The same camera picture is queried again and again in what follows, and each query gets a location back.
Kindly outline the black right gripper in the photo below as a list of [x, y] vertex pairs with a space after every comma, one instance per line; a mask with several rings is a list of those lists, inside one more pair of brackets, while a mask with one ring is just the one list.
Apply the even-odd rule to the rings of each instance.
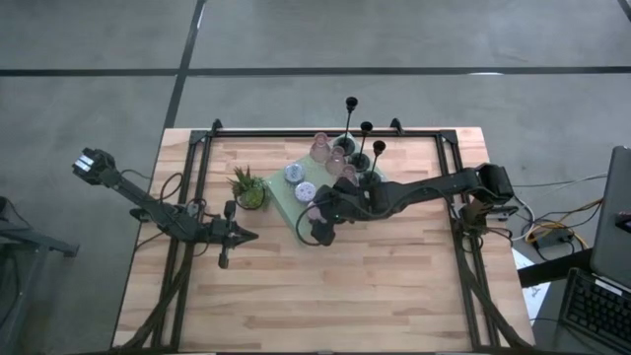
[[353, 185], [346, 178], [340, 178], [333, 186], [323, 185], [315, 194], [315, 203], [324, 203], [322, 224], [340, 224], [340, 222], [367, 222], [385, 219], [389, 208], [379, 209], [366, 196], [366, 190]]

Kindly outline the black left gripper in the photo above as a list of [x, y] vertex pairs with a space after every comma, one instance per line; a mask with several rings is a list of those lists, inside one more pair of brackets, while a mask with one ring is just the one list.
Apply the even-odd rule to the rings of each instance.
[[[218, 265], [222, 269], [227, 269], [229, 266], [228, 249], [231, 241], [231, 229], [233, 220], [236, 214], [236, 201], [229, 200], [225, 203], [223, 216], [212, 215], [211, 221], [211, 240], [212, 244], [221, 246], [219, 254]], [[240, 246], [242, 244], [252, 242], [258, 239], [255, 232], [247, 229], [237, 227], [233, 230], [238, 237], [232, 237], [233, 245]]]

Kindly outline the blue white patterned tin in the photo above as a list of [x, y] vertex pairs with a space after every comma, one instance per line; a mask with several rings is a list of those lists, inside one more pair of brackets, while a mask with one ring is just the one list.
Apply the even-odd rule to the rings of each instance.
[[316, 196], [317, 188], [309, 181], [302, 181], [295, 186], [294, 195], [301, 203], [310, 203]]

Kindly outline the pale blue patterned tin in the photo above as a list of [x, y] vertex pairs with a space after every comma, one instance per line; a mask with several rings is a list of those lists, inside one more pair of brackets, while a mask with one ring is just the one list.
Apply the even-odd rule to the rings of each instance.
[[292, 163], [284, 169], [284, 180], [292, 185], [299, 184], [305, 180], [306, 170], [302, 164]]

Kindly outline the potted succulent plant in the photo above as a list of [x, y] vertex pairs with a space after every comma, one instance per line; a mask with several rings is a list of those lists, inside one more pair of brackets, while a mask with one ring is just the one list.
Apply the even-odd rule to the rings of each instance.
[[265, 181], [251, 173], [250, 167], [234, 167], [234, 178], [229, 178], [232, 194], [246, 210], [262, 208], [266, 201]]

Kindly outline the green perforated metal shelf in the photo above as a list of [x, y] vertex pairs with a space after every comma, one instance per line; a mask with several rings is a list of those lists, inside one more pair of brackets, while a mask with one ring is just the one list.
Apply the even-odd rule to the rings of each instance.
[[307, 213], [303, 217], [300, 217], [300, 215], [308, 208], [309, 203], [298, 201], [294, 195], [296, 185], [284, 180], [284, 169], [292, 163], [299, 163], [304, 166], [306, 170], [304, 181], [313, 183], [317, 189], [323, 185], [333, 186], [339, 180], [339, 177], [329, 174], [325, 169], [324, 163], [315, 162], [310, 157], [310, 154], [307, 154], [298, 160], [285, 164], [277, 173], [265, 180], [268, 193], [271, 195], [275, 207], [290, 230], [295, 236], [298, 236], [297, 231], [299, 231], [300, 235], [306, 239], [311, 235], [312, 224], [307, 217]]

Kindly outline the grey metal stand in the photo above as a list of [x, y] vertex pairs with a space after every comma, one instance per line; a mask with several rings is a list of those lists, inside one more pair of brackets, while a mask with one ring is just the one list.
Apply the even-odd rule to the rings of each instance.
[[46, 257], [75, 257], [79, 246], [34, 229], [7, 197], [0, 196], [0, 355], [12, 355]]

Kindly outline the black power adapter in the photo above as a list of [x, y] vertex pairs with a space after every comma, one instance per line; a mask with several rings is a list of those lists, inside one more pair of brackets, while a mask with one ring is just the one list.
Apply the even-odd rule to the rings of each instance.
[[532, 243], [536, 249], [545, 249], [571, 243], [574, 233], [565, 229], [551, 230], [545, 236], [538, 236]]

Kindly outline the white paper sheet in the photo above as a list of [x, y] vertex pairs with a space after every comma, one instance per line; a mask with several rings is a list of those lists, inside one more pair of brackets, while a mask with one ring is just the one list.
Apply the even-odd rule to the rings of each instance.
[[[512, 254], [517, 270], [533, 266], [533, 262], [516, 249], [512, 249]], [[534, 323], [534, 319], [537, 318], [549, 286], [550, 282], [547, 282], [523, 288], [523, 295], [530, 323]]]

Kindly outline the grey laptop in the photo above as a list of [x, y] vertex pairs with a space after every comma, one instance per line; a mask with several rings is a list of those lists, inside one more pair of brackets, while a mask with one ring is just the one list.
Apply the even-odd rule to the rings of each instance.
[[612, 150], [591, 259], [601, 276], [631, 289], [631, 148]]

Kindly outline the black keyboard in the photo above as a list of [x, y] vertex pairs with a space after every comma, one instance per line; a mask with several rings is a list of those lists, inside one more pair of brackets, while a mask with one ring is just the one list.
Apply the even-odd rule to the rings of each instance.
[[566, 279], [559, 321], [631, 355], [631, 293], [579, 268]]

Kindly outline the black metal table frame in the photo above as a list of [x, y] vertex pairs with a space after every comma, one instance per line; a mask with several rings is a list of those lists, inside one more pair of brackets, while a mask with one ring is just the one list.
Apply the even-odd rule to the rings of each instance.
[[[175, 203], [203, 223], [232, 198], [234, 167], [269, 178], [306, 156], [312, 128], [169, 129], [150, 190], [182, 183]], [[295, 236], [273, 203], [239, 209], [258, 239], [197, 246], [144, 225], [107, 355], [362, 352], [519, 354], [534, 345], [506, 233], [467, 227], [454, 195], [377, 222], [337, 228], [330, 247]]]

